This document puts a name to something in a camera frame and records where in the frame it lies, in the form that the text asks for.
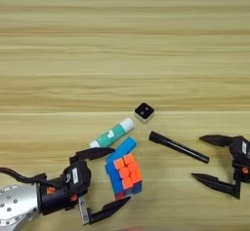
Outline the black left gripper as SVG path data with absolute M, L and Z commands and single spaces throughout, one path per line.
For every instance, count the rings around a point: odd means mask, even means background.
M 86 150 L 76 152 L 73 157 L 69 158 L 70 163 L 74 163 L 78 160 L 95 160 L 102 158 L 110 153 L 114 152 L 110 147 L 94 147 Z M 61 210 L 72 210 L 78 204 L 78 199 L 88 192 L 90 186 L 89 181 L 79 181 L 74 183 L 73 181 L 64 182 L 61 178 L 53 179 L 53 182 L 57 184 L 57 187 L 42 186 L 41 193 L 41 212 L 43 215 L 48 215 Z M 89 223 L 94 224 L 98 221 L 106 219 L 114 215 L 119 211 L 129 200 L 130 196 L 123 199 L 113 201 L 106 204 L 98 212 L 92 212 L 88 208 Z

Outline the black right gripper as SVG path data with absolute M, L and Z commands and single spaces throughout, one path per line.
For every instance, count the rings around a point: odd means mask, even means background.
M 232 138 L 227 135 L 203 135 L 199 139 L 211 145 L 221 147 L 229 146 L 232 141 Z M 236 199 L 240 198 L 241 183 L 250 183 L 250 171 L 248 168 L 234 170 L 235 185 L 222 182 L 217 177 L 209 174 L 193 173 L 192 176 L 207 187 L 231 196 L 234 195 Z

